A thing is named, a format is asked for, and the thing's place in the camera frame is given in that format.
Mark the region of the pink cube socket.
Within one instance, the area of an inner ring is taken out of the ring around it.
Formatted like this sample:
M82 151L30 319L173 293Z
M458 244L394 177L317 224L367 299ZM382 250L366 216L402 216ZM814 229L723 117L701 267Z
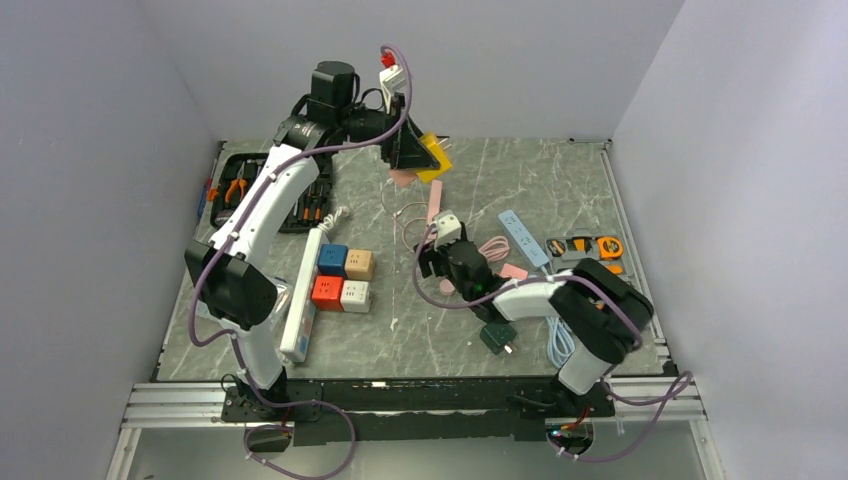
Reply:
M510 263L504 263L499 272L499 276L506 278L508 280L525 280L528 278L529 273L515 265Z

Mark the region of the white power strip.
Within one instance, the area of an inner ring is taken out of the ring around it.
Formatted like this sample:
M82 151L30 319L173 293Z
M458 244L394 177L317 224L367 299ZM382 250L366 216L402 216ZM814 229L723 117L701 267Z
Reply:
M338 221L349 214L350 209L342 205L308 232L279 347L289 363L300 363L306 358L316 312L311 293L318 276L320 250L329 243L328 235Z

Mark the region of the wooden beige cube adapter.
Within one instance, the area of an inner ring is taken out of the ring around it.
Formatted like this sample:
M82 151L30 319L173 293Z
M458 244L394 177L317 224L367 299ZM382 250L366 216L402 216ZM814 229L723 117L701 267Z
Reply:
M347 279L370 282L374 277L375 268L376 257L372 251L364 249L348 250L344 264Z

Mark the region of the light blue power strip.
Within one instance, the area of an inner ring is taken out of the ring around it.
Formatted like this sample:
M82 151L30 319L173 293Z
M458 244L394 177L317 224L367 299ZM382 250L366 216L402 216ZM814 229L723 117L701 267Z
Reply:
M513 210L501 212L497 219L513 246L533 268L542 269L549 263L542 246Z

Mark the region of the dark green cube adapter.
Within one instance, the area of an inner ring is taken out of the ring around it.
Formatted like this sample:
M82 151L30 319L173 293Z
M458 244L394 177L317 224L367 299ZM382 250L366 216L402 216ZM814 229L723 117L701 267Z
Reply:
M481 328L479 337L494 355L512 354L515 351L513 341L517 332L508 323L487 323Z

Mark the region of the blue cube adapter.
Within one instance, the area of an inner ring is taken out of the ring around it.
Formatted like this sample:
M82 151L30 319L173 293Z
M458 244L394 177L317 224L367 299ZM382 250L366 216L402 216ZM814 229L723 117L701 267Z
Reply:
M316 266L322 276L346 278L345 269L349 249L346 245L325 243L319 250Z

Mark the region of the yellow cube adapter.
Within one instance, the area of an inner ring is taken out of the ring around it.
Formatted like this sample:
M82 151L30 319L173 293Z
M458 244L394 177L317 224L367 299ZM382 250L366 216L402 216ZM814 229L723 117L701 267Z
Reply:
M439 178L453 167L447 152L442 146L442 140L429 132L420 138L420 142L429 154L433 164L416 171L416 176L422 183L430 183Z

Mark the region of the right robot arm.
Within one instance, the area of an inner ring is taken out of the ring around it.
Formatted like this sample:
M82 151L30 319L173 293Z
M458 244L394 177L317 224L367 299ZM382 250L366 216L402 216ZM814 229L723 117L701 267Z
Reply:
M464 228L445 234L430 224L425 233L434 239L415 248L413 282L445 277L462 298L448 304L426 296L427 303L469 309L487 323L531 317L565 322L575 349L558 369L550 391L560 413L578 413L588 404L595 384L642 347L642 332L654 317L654 306L599 261L588 258L552 275L507 279L492 271Z

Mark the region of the clear plastic screw box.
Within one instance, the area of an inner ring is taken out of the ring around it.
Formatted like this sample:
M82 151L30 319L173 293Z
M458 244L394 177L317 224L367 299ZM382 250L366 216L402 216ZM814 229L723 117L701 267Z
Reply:
M273 277L271 281L276 288L277 297L270 316L274 321L279 321L286 318L291 304L293 286L285 279L279 277Z

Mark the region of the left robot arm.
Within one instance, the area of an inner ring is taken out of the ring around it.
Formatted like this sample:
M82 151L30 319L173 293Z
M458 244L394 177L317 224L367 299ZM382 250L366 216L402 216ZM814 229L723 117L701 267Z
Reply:
M248 407L264 420L287 406L287 375L272 338L279 290L261 267L270 243L303 193L334 154L377 145L393 171L435 176L447 166L444 151L410 117L412 75L399 51L382 50L379 92L373 109L362 102L360 77L342 61L323 61L311 87L278 127L264 166L253 184L213 236L195 241L185 252L194 290L230 338L239 365L237 376L254 386Z

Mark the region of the pink power strip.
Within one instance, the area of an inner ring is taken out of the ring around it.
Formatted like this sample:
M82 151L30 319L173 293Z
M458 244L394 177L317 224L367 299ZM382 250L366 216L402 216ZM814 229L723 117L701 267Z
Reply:
M404 190L407 187L411 187L414 184L423 185L424 182L416 175L411 172L401 172L399 170L390 170L388 172L388 180L381 191L381 202L383 203L383 207L386 212L390 215L390 218L397 222L400 217L411 207L421 206L426 207L426 214L424 216L425 221L431 221L440 211L441 208L441 199L443 192L443 183L440 180L432 180L429 183L429 193L427 200L414 200L411 202L407 202L402 206L389 208L385 203L385 194L389 191L389 187L393 186L397 190Z

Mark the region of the grey tool case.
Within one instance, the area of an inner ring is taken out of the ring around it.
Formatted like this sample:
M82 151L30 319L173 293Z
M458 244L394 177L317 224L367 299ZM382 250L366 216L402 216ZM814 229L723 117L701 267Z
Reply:
M624 253L617 260L601 260L596 239L600 236L614 236L624 244ZM548 237L543 242L543 247L549 258L550 269L559 273L574 268L581 260L591 258L598 261L611 273L617 275L630 286L639 287L639 281L635 274L635 268L627 251L626 243L618 236L612 234L594 233L589 229L574 229L565 236Z

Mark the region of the white cube adapter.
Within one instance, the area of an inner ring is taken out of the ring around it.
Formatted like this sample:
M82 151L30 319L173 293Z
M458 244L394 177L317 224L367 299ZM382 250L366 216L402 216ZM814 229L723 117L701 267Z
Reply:
M372 303L370 283L346 279L343 282L340 303L345 312L368 313Z

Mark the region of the red cube adapter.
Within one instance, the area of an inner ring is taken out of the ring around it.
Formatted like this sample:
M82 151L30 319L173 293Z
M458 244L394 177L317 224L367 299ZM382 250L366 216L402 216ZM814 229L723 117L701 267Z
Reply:
M343 311L341 302L345 279L340 276L318 275L315 277L310 299L319 310Z

